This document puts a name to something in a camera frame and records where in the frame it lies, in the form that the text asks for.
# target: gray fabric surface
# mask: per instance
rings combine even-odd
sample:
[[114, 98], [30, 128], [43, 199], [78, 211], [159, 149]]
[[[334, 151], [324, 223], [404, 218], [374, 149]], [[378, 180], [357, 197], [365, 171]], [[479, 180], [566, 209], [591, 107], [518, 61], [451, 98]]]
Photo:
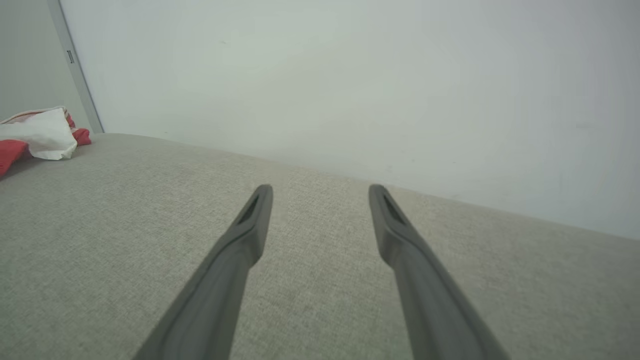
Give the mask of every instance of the gray fabric surface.
[[[232, 359], [409, 359], [368, 183], [131, 135], [0, 179], [0, 358], [128, 359], [273, 185]], [[637, 359], [640, 241], [390, 188], [513, 359]]]

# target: red fabric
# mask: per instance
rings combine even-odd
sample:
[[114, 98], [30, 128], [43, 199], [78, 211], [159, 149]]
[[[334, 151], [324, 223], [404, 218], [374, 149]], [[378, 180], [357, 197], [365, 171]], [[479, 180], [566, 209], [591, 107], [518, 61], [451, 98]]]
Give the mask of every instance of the red fabric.
[[[34, 111], [33, 113], [21, 113], [16, 115], [20, 117], [30, 117], [36, 115], [38, 113], [43, 112], [42, 110]], [[89, 145], [91, 144], [91, 139], [89, 138], [89, 130], [87, 129], [76, 129], [76, 124], [71, 119], [71, 114], [67, 112], [65, 109], [65, 113], [67, 114], [67, 122], [69, 127], [71, 128], [72, 135], [78, 146]], [[0, 140], [0, 177], [4, 176], [11, 164], [15, 163], [19, 160], [30, 159], [32, 158], [31, 153], [28, 150], [29, 144], [20, 140]]]
[[89, 130], [87, 129], [76, 129], [73, 135], [78, 142], [78, 146], [89, 145], [91, 143], [91, 139], [89, 139]]
[[18, 160], [22, 154], [28, 153], [27, 143], [20, 140], [0, 141], [0, 176], [3, 176], [11, 164]]

